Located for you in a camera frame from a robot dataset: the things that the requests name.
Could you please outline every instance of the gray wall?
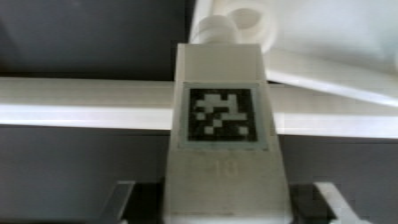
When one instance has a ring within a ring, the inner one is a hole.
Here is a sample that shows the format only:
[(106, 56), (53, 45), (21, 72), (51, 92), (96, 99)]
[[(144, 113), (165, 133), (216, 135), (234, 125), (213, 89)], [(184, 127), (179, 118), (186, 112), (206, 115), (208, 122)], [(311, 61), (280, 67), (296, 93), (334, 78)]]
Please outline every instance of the gray wall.
[[(163, 178), (167, 131), (1, 126), (0, 219), (99, 216), (117, 180)], [(359, 215), (398, 220), (398, 140), (280, 136), (289, 183), (332, 181)]]
[(193, 0), (0, 0), (1, 76), (172, 80), (192, 10)]

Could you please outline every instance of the white cylindrical tube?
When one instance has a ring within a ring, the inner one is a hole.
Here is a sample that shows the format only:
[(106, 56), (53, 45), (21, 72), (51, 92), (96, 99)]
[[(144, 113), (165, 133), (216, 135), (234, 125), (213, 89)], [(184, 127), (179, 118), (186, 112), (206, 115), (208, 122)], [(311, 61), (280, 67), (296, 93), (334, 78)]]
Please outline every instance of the white cylindrical tube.
[(225, 16), (209, 16), (199, 22), (193, 35), (192, 43), (238, 43), (240, 35), (236, 25)]
[(271, 4), (264, 0), (229, 0), (220, 14), (236, 24), (241, 43), (259, 43), (263, 52), (268, 51), (277, 37), (277, 23)]

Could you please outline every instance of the white metal beam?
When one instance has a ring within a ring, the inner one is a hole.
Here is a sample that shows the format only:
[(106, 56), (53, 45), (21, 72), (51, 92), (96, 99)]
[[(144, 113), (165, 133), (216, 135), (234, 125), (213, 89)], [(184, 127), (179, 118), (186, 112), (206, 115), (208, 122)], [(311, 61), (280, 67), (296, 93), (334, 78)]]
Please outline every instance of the white metal beam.
[[(172, 82), (0, 78), (0, 123), (170, 130)], [(398, 138), (398, 109), (270, 85), (279, 134)]]

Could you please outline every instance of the black and white square pattern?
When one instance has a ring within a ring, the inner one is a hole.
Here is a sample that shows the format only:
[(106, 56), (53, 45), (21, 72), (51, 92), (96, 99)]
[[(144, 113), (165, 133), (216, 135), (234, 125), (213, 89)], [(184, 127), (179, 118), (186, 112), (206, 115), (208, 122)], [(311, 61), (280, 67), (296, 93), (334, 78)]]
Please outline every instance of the black and white square pattern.
[(188, 141), (256, 142), (250, 89), (190, 89)]

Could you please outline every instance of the white plastic block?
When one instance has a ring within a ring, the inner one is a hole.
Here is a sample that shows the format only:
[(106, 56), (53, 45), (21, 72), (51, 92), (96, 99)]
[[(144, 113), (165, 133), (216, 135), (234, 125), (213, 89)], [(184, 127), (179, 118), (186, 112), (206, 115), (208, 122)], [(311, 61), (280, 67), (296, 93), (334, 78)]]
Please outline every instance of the white plastic block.
[(256, 45), (179, 45), (165, 224), (291, 222), (257, 57)]
[(263, 74), (256, 44), (179, 45), (176, 81), (252, 82), (264, 79)]

